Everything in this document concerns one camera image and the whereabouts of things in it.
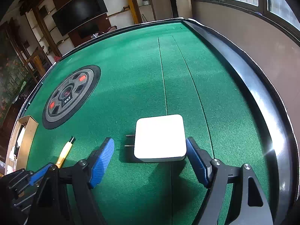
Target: green felt table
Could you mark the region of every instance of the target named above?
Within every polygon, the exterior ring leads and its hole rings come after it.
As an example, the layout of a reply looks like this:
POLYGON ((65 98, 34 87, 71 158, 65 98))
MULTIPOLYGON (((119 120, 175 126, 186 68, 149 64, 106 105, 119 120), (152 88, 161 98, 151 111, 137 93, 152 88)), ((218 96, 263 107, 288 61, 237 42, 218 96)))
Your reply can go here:
MULTIPOLYGON (((191 224, 206 189, 187 158, 165 163, 128 163, 122 158, 126 134, 134 134, 138 119, 171 114, 183 117, 186 137, 193 136, 212 157, 232 166, 251 164, 269 197, 262 137, 243 92, 224 62, 178 22, 115 35, 60 61, 26 111, 39 123, 27 169, 56 162, 70 136, 76 141, 64 167, 88 157, 111 137, 114 154, 93 189, 108 224, 191 224), (67 122, 45 129, 42 112, 50 94, 67 75, 90 64, 101 68, 91 96, 67 122)), ((228 185, 219 224, 225 222, 231 189, 228 185)), ((75 220, 80 224, 77 215, 75 220)))

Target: cardboard box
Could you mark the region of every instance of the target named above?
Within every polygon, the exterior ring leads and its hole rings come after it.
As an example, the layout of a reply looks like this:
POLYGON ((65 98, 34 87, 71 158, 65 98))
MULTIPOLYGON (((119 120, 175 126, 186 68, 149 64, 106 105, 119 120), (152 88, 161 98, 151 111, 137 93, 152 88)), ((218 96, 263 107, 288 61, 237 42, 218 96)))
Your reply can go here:
POLYGON ((21 168, 26 169, 31 144, 37 127, 38 122, 34 120, 32 116, 25 116, 17 121, 9 140, 5 161, 5 174, 7 174, 8 165, 13 168, 13 172, 21 168), (25 132, 19 148, 18 158, 14 157, 12 160, 10 159, 10 153, 11 150, 14 149, 15 145, 17 145, 17 139, 22 125, 24 125, 25 132))

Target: wooden shelf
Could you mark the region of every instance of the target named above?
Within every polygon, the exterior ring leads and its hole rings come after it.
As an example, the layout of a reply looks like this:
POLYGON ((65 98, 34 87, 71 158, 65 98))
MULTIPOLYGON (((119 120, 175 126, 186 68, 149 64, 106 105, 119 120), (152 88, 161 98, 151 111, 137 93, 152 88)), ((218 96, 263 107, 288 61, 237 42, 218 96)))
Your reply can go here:
POLYGON ((151 4, 147 4, 147 5, 142 5, 142 6, 139 6, 139 7, 144 7, 144 6, 149 6, 149 5, 151 5, 151 4))
POLYGON ((44 39, 44 36, 38 42, 40 43, 42 41, 42 39, 44 39))
POLYGON ((54 10, 55 8, 53 8, 50 12, 48 12, 48 14, 44 17, 44 19, 54 10))
POLYGON ((52 30, 54 30, 57 26, 54 26, 52 29, 49 30, 49 33, 51 33, 52 30))
POLYGON ((47 16, 48 16, 54 9, 56 9, 56 8, 53 8, 50 12, 48 12, 48 14, 47 14, 43 19, 47 18, 47 16))
POLYGON ((63 39, 63 40, 60 40, 59 42, 57 42, 57 46, 60 46, 62 43, 64 43, 67 39, 69 39, 70 37, 67 37, 67 38, 65 38, 65 39, 63 39))
POLYGON ((108 15, 107 17, 109 18, 109 17, 115 16, 115 15, 117 15, 117 14, 119 14, 119 13, 124 13, 124 12, 129 11, 129 10, 130 10, 130 8, 126 8, 126 9, 120 11, 120 12, 113 13, 113 14, 111 14, 111 15, 108 15))

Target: television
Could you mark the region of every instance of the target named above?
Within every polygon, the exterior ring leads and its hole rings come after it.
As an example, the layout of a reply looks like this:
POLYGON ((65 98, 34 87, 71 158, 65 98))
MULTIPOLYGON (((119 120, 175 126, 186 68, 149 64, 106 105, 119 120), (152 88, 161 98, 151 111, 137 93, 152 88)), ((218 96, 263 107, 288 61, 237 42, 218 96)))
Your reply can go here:
POLYGON ((71 0, 57 10, 52 18, 59 32, 64 36, 104 13, 107 13, 107 8, 103 0, 71 0))

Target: red button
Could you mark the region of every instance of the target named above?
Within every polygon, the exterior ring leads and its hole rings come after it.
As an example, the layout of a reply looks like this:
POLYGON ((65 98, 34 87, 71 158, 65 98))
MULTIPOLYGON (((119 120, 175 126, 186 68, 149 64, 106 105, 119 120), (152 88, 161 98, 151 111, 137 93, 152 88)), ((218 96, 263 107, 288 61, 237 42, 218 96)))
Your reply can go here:
POLYGON ((79 78, 79 81, 81 82, 82 80, 85 80, 86 79, 86 75, 82 75, 80 78, 79 78))
POLYGON ((54 107, 54 105, 55 105, 55 101, 53 101, 53 102, 50 104, 49 108, 52 109, 52 108, 54 107))

